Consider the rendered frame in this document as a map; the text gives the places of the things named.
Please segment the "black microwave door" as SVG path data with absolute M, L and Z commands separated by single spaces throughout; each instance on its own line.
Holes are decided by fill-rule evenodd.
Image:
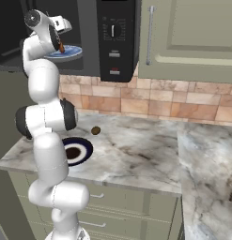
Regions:
M 0 0 L 0 71 L 23 71 L 22 41 L 27 37 L 27 0 Z

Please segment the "olive cupboard door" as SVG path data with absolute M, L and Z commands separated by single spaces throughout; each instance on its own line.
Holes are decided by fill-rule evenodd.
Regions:
M 138 73 L 144 79 L 232 83 L 232 0 L 142 0 Z

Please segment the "olive drawer front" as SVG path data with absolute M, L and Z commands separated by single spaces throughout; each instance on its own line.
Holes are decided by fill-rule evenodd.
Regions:
M 38 218 L 51 220 L 51 211 L 57 208 L 61 213 L 72 210 L 80 212 L 88 206 L 115 209 L 132 215 L 140 214 L 144 193 L 119 187 L 83 185 L 72 181 L 63 181 L 54 187 L 46 187 L 36 174 L 10 172 L 9 176 L 17 195 L 26 211 L 34 209 Z M 101 195 L 102 199 L 92 198 L 90 194 Z
M 78 218 L 84 222 L 106 223 L 105 228 L 80 224 L 91 240 L 168 240 L 171 226 L 168 221 L 92 205 L 80 211 Z

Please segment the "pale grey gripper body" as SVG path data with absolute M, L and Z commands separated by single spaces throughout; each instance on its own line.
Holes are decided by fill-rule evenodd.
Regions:
M 60 34 L 67 33 L 72 29 L 70 22 L 64 18 L 58 21 L 57 32 Z

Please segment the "black microwave oven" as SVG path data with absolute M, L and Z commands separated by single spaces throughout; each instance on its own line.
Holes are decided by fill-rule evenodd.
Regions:
M 37 9 L 72 26 L 58 35 L 64 46 L 81 47 L 83 55 L 53 62 L 59 74 L 99 77 L 109 83 L 131 80 L 139 57 L 141 0 L 27 0 L 27 8 L 26 13 Z

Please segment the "dark blue white plate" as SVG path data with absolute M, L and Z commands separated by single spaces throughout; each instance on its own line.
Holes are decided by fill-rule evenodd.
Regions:
M 62 140 L 68 164 L 70 167 L 87 161 L 93 154 L 93 145 L 90 141 L 79 137 L 69 137 Z

